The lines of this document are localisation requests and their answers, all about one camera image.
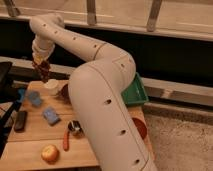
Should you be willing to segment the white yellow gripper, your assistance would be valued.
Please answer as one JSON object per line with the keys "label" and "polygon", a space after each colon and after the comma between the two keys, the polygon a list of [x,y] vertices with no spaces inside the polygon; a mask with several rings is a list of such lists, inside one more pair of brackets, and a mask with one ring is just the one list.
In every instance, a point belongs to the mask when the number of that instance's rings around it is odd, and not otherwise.
{"label": "white yellow gripper", "polygon": [[32,56],[34,62],[40,65],[43,61],[46,61],[49,58],[49,52],[33,50]]}

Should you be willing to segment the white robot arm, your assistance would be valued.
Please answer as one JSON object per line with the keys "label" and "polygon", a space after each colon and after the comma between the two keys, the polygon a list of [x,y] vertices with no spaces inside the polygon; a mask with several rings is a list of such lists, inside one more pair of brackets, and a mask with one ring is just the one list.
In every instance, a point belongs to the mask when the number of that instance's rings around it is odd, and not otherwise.
{"label": "white robot arm", "polygon": [[68,31],[58,14],[30,19],[37,63],[59,45],[85,63],[69,79],[69,96],[102,171],[157,171],[121,93],[132,83],[136,65],[125,50],[110,43]]}

